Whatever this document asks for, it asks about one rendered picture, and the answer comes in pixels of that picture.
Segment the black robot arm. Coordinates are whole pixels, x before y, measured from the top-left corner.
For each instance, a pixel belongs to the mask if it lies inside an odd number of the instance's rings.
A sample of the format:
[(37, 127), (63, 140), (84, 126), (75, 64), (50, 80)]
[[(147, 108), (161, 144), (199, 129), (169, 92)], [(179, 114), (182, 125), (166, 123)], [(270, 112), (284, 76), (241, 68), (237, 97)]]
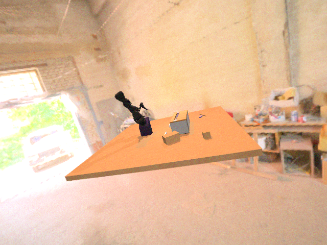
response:
[(128, 108), (128, 110), (132, 113), (133, 119), (137, 124), (140, 124), (140, 126), (145, 126), (146, 125), (146, 119), (138, 112), (138, 107), (133, 108), (134, 106), (131, 105), (130, 101), (125, 98), (124, 94), (122, 91), (119, 91), (114, 95), (114, 97), (123, 103), (123, 105)]

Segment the small tan cube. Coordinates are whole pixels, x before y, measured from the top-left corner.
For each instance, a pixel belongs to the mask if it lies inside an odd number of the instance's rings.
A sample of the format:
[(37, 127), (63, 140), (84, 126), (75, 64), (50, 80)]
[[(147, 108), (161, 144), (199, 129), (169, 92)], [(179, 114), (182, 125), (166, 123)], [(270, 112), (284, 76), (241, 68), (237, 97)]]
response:
[(202, 135), (203, 135), (203, 138), (204, 139), (211, 138), (211, 132), (210, 132), (210, 130), (204, 130), (204, 131), (202, 131)]

